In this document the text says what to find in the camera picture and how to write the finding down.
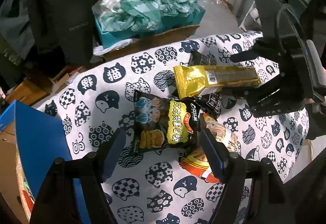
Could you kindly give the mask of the long gold snack pack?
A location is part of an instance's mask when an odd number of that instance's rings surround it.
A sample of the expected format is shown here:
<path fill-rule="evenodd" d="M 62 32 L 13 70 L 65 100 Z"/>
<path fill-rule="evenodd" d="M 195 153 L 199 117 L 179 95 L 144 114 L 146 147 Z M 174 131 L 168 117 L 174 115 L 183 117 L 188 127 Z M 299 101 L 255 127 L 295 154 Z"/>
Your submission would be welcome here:
<path fill-rule="evenodd" d="M 261 83 L 256 69 L 242 66 L 175 66 L 174 75 L 180 99 L 217 93 L 225 87 L 256 87 Z"/>

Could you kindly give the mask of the orange striped chips bag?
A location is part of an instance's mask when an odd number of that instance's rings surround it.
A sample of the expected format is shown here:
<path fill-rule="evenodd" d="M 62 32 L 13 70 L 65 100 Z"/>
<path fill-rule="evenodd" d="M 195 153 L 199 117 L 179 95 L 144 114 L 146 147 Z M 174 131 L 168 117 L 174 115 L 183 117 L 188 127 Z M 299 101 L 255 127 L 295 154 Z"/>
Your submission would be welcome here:
<path fill-rule="evenodd" d="M 237 150 L 237 135 L 207 114 L 199 116 L 197 147 L 183 158 L 181 168 L 207 183 L 228 178 L 229 153 Z"/>

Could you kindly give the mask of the black text snack bag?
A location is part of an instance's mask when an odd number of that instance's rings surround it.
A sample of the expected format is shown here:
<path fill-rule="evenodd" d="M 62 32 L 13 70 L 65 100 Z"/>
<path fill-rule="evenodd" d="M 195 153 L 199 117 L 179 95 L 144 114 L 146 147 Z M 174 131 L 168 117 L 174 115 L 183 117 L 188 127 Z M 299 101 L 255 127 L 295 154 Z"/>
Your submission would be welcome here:
<path fill-rule="evenodd" d="M 196 65 L 217 65 L 214 55 L 210 52 L 203 55 L 196 50 L 191 51 L 189 66 Z M 207 95 L 195 96 L 192 100 L 199 105 L 202 110 L 214 119 L 218 119 L 221 114 L 221 95 L 219 93 L 209 93 Z"/>

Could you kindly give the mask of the blue cardboard box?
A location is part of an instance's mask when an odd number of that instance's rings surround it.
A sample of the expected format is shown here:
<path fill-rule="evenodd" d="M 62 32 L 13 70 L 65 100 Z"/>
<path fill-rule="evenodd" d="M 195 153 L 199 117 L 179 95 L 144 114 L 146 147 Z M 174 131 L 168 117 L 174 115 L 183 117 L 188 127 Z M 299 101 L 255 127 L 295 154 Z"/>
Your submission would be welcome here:
<path fill-rule="evenodd" d="M 1 115 L 1 132 L 9 125 L 43 222 L 90 223 L 80 181 L 67 171 L 49 171 L 56 158 L 81 158 L 89 149 L 87 134 L 68 115 L 53 117 L 17 100 Z"/>

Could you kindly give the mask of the cat pattern white cloth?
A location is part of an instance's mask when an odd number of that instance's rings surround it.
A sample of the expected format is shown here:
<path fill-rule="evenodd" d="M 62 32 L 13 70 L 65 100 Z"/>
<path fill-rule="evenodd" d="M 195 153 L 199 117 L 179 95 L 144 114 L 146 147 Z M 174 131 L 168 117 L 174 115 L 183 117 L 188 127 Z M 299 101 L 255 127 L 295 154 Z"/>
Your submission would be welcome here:
<path fill-rule="evenodd" d="M 224 186 L 206 172 L 201 149 L 188 158 L 166 138 L 169 103 L 177 102 L 173 67 L 237 65 L 256 69 L 261 83 L 279 74 L 279 65 L 265 58 L 233 64 L 230 56 L 248 50 L 261 32 L 212 35 L 176 42 L 118 58 L 82 73 L 37 110 L 59 118 L 73 159 L 82 158 L 109 140 L 116 128 L 126 133 L 126 146 L 113 175 L 102 188 L 118 223 L 207 223 Z M 305 109 L 288 114 L 254 117 L 245 100 L 207 96 L 220 116 L 210 118 L 231 131 L 231 151 L 243 158 L 268 157 L 282 180 L 292 169 L 309 130 Z M 149 128 L 149 152 L 133 150 L 133 141 Z"/>

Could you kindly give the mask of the black yellow snack bag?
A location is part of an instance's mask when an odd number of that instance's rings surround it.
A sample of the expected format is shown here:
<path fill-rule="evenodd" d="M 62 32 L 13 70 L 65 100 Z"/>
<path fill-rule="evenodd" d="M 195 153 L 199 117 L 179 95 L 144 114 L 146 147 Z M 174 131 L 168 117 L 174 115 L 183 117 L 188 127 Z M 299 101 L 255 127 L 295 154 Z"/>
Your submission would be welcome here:
<path fill-rule="evenodd" d="M 133 153 L 196 145 L 200 107 L 191 100 L 161 98 L 136 90 L 134 111 Z"/>

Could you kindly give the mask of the teal box with bags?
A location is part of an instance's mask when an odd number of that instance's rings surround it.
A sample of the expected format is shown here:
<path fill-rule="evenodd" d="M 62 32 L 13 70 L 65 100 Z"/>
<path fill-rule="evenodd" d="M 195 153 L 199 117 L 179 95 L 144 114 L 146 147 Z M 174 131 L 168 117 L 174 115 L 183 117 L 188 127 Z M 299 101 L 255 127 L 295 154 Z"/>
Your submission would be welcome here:
<path fill-rule="evenodd" d="M 92 6 L 105 52 L 188 25 L 205 13 L 198 0 L 99 0 Z"/>

